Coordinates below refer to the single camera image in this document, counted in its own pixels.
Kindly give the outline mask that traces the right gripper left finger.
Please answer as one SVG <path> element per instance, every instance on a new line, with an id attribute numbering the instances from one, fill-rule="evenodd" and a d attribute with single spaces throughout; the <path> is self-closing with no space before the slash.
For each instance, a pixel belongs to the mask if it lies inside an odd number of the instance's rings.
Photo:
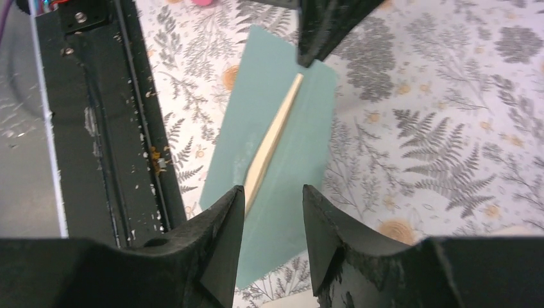
<path id="1" fill-rule="evenodd" d="M 135 248 L 90 239 L 2 239 L 2 307 L 231 307 L 244 189 Z"/>

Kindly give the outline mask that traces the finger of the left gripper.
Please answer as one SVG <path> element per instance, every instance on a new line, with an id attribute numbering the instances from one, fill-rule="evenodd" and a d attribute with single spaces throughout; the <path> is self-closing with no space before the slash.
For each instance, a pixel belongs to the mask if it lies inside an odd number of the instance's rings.
<path id="1" fill-rule="evenodd" d="M 263 0 L 262 4 L 296 10 L 298 14 L 297 62 L 308 68 L 324 61 L 363 19 L 383 0 Z"/>

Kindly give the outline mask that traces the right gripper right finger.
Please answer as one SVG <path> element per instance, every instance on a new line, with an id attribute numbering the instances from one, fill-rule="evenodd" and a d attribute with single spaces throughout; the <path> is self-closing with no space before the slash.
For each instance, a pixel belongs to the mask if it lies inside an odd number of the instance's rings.
<path id="1" fill-rule="evenodd" d="M 542 307 L 543 238 L 428 237 L 410 246 L 303 187 L 312 292 L 321 307 Z"/>

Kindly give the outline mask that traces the light blue envelope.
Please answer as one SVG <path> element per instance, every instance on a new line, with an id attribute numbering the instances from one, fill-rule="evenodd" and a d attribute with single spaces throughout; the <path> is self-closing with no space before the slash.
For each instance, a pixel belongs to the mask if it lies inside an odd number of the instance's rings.
<path id="1" fill-rule="evenodd" d="M 296 75 L 302 84 L 258 194 L 246 216 L 236 284 L 249 286 L 307 247 L 303 186 L 320 187 L 328 162 L 336 73 L 322 62 L 296 63 L 296 49 L 252 26 L 203 186 L 209 208 L 244 183 L 273 118 Z"/>

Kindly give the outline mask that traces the beige letter paper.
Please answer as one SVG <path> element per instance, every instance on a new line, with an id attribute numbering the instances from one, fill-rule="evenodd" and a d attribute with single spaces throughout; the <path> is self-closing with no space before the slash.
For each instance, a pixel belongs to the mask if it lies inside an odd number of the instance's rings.
<path id="1" fill-rule="evenodd" d="M 249 165 L 244 182 L 245 217 L 251 210 L 262 181 L 267 173 L 271 159 L 275 154 L 302 81 L 303 74 L 298 73 Z"/>

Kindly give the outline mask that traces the floral table mat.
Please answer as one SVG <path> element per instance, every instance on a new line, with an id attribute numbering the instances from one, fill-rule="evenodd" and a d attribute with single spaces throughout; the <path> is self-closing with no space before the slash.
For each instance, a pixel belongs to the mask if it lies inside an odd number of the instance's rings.
<path id="1" fill-rule="evenodd" d="M 137 1 L 184 211 L 244 182 L 297 72 L 295 10 Z M 318 69 L 278 155 L 405 244 L 543 234 L 543 2 L 384 1 Z"/>

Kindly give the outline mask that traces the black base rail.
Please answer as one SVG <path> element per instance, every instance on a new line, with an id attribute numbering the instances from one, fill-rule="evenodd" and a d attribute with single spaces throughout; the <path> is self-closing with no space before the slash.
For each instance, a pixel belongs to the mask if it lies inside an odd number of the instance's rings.
<path id="1" fill-rule="evenodd" d="M 30 1 L 60 235 L 140 246 L 186 221 L 134 1 Z"/>

